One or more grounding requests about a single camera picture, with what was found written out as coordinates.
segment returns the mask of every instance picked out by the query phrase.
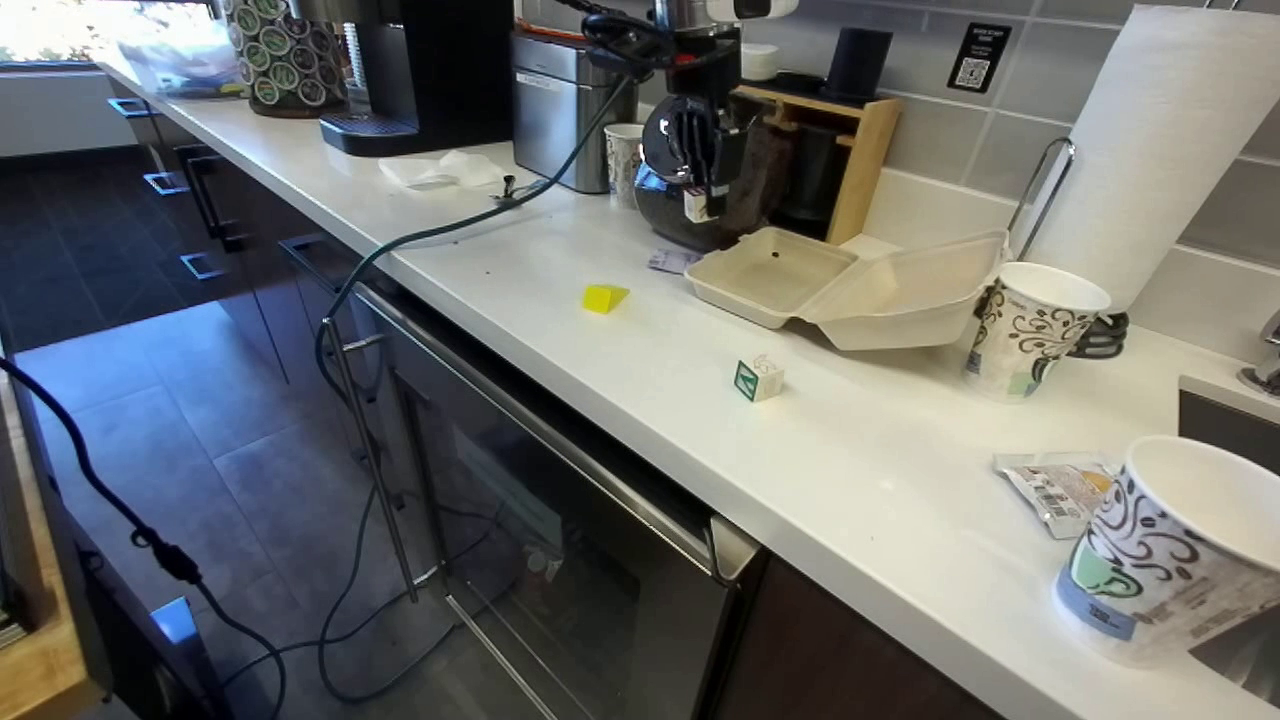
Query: electrical outlet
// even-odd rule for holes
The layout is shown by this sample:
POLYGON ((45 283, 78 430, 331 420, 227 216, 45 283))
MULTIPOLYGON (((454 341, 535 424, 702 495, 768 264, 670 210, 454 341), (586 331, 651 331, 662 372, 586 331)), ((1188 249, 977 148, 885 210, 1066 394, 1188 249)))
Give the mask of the electrical outlet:
POLYGON ((1010 35, 1010 23, 968 23, 949 88, 989 93, 1010 35))

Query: coffee maker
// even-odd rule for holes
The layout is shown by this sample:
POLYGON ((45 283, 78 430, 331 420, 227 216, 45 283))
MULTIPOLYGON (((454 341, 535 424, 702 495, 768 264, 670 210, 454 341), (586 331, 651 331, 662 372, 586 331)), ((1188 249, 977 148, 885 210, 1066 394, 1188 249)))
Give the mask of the coffee maker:
POLYGON ((514 134, 514 0, 288 0, 343 23, 349 105, 322 121, 331 148, 397 156, 514 134))

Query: paper towel roll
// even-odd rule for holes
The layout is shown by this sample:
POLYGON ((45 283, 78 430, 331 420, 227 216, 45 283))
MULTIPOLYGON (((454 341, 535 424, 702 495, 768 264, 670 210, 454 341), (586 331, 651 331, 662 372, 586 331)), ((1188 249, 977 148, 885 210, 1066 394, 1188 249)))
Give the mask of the paper towel roll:
POLYGON ((1028 259, 1128 309, 1280 100, 1280 14, 1133 9, 1028 259))

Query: floor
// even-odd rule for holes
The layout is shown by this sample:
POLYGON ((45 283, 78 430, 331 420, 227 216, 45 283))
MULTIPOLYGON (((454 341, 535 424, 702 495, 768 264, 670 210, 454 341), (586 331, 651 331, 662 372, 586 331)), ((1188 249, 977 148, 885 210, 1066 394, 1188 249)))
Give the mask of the floor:
MULTIPOLYGON (((275 643, 313 638, 335 598, 355 549, 369 476, 335 398, 286 382, 219 312, 196 304, 139 322, 21 351, 85 424, 102 476, 138 502, 170 538, 183 542, 210 586, 234 614, 275 643)), ((259 647, 151 566, 130 542, 130 529, 87 493, 71 468, 65 430, 40 414, 53 468, 71 516, 92 530, 131 590, 156 606, 188 596, 215 674, 234 674, 259 647)), ((365 566, 335 629, 397 596, 401 571, 388 550, 385 516, 371 511, 365 566)), ((326 691, 315 652, 288 652, 286 716, 523 716, 514 687, 470 631, 450 631, 437 598, 392 604, 365 636, 331 647, 331 674, 343 691, 369 691, 429 656, 406 685, 371 703, 342 703, 326 691)), ((274 663, 227 687, 238 716, 269 716, 274 663)))
POLYGON ((201 249, 188 194, 156 194, 139 148, 0 165, 0 322, 40 348, 219 297, 179 255, 201 249))

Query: white countertop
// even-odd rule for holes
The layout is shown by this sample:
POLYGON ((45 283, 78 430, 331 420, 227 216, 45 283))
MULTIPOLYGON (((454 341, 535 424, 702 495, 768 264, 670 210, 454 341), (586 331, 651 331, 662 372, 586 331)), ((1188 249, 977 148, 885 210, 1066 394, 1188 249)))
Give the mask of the white countertop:
MULTIPOLYGON (((355 250, 492 194, 397 189, 315 122, 243 100, 161 107, 355 250)), ((514 165, 508 143, 485 156, 514 165)), ((662 238, 610 200, 547 192, 464 235, 388 271, 997 712, 1280 716, 1191 656, 1114 660, 1056 606, 1068 542, 989 473, 993 450, 1122 456, 1175 428, 1180 376, 1231 388, 1231 361, 1136 329, 1122 361, 1066 365, 1013 405, 966 388, 957 351, 838 354, 702 304, 649 267, 662 238), (631 291, 614 314, 582 312, 601 278, 631 291), (788 393, 750 405, 731 365, 762 351, 788 393)))

